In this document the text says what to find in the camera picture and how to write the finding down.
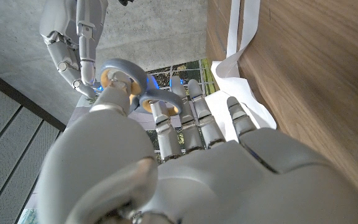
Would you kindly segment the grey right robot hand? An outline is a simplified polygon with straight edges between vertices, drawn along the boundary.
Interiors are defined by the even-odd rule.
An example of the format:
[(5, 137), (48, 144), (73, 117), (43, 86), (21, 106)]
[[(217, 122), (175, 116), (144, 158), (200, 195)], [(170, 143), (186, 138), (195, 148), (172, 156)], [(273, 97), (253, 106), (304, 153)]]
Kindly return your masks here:
[(107, 0), (47, 0), (40, 35), (59, 74), (81, 94), (95, 98), (96, 48), (103, 32)]

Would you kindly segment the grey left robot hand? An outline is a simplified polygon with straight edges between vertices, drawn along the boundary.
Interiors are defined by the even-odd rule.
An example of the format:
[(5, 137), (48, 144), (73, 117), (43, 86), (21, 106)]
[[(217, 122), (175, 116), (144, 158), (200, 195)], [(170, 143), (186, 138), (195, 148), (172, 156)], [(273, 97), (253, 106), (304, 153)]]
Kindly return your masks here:
[(128, 117), (131, 97), (152, 98), (143, 70), (107, 68), (90, 111), (49, 150), (40, 174), (40, 223), (358, 223), (358, 191), (323, 156), (257, 129), (227, 99), (237, 139), (223, 138), (199, 87), (196, 116), (152, 99), (161, 155)]

